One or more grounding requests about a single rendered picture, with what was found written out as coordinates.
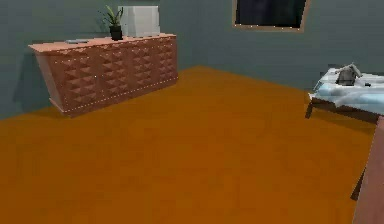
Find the grey soft toy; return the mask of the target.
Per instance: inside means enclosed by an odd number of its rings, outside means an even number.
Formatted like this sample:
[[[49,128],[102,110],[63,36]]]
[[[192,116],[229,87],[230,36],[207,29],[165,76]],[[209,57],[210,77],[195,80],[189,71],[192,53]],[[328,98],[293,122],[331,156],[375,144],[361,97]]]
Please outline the grey soft toy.
[[[356,67],[354,63],[337,69],[335,73],[338,75],[336,84],[342,86],[353,86],[356,79],[362,77],[361,71]]]

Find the brown wooden sideboard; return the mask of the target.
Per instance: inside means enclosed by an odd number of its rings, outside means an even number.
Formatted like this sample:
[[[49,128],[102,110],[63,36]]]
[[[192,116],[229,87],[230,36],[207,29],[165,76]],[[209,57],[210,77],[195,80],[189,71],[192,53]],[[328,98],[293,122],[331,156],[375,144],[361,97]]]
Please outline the brown wooden sideboard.
[[[75,117],[178,81],[177,37],[93,38],[86,43],[32,44],[50,102]]]

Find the bed with pale blue sheet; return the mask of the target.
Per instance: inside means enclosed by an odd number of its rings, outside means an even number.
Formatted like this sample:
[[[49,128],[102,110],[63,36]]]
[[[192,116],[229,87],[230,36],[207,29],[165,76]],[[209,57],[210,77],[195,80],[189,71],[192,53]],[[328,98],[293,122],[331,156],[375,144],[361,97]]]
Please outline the bed with pale blue sheet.
[[[384,117],[384,75],[363,73],[353,86],[336,84],[336,68],[330,68],[309,93],[305,117],[314,108],[375,124]]]

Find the white box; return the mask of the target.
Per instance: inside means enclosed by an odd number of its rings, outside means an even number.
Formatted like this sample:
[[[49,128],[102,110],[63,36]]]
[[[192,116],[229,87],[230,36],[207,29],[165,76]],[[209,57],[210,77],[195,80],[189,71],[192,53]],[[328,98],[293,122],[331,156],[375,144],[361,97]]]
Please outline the white box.
[[[160,34],[158,6],[119,6],[122,34],[129,37],[150,37]]]

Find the green house plant black pot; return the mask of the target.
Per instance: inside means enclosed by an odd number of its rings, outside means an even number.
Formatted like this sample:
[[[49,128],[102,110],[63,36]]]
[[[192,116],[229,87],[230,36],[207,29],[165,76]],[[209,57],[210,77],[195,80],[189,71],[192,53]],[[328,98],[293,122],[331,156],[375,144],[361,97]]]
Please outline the green house plant black pot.
[[[123,15],[123,9],[119,9],[117,12],[114,12],[109,5],[106,5],[106,9],[106,12],[100,12],[103,16],[102,22],[109,27],[109,32],[113,41],[122,40],[123,34],[121,28],[121,18]]]

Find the brown wooden furniture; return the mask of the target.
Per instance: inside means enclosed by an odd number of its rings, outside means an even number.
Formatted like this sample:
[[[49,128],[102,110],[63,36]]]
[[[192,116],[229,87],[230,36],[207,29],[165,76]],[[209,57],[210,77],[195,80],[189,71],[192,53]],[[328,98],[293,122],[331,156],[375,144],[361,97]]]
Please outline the brown wooden furniture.
[[[352,224],[384,224],[384,117],[377,122]]]

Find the dark window wooden frame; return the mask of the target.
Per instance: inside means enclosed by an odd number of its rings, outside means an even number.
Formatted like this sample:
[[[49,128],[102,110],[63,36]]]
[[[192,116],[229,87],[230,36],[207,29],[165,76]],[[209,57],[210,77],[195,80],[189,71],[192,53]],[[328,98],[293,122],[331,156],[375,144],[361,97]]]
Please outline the dark window wooden frame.
[[[232,27],[265,32],[304,31],[311,0],[232,0]]]

